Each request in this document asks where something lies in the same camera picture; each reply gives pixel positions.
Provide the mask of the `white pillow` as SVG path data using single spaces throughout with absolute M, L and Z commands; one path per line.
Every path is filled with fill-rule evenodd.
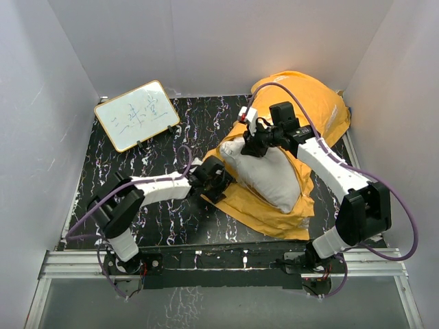
M 239 183 L 251 188 L 282 213 L 291 212 L 300 195 L 300 187 L 287 156 L 276 147 L 270 147 L 261 158 L 243 155 L 244 146 L 244 139 L 238 137 L 222 143 L 219 154 L 236 172 Z

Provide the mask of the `orange and blue pillowcase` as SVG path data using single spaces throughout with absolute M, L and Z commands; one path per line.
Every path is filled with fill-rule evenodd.
M 258 113 L 269 119 L 269 107 L 290 101 L 301 125 L 313 123 L 332 147 L 346 133 L 351 114 L 342 97 L 319 80 L 296 71 L 283 71 L 259 80 L 251 88 L 252 103 Z M 249 228 L 277 239 L 308 240 L 309 224 L 318 230 L 329 228 L 338 210 L 337 201 L 323 181 L 311 169 L 285 154 L 297 175 L 299 191 L 292 211 L 283 214 L 264 201 L 253 189 L 236 183 L 225 191 L 225 199 L 216 206 Z

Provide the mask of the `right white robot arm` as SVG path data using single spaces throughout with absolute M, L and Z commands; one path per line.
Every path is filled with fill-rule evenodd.
M 340 203 L 335 225 L 309 242 L 305 253 L 294 259 L 320 272 L 331 257 L 390 229 L 390 191 L 380 182 L 345 168 L 345 161 L 331 151 L 310 125 L 301 126 L 293 105 L 286 101 L 270 106 L 271 121 L 254 108 L 243 107 L 238 121 L 246 125 L 242 154 L 261 158 L 280 147 L 310 167 L 331 189 Z

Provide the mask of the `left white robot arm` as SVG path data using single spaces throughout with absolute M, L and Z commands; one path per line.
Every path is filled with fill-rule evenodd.
M 115 253 L 117 266 L 125 273 L 136 273 L 143 261 L 131 225 L 142 207 L 193 195 L 216 204 L 225 199 L 225 190 L 235 182 L 224 163 L 214 156 L 203 161 L 196 158 L 180 171 L 148 178 L 118 172 L 94 194 L 87 215 Z

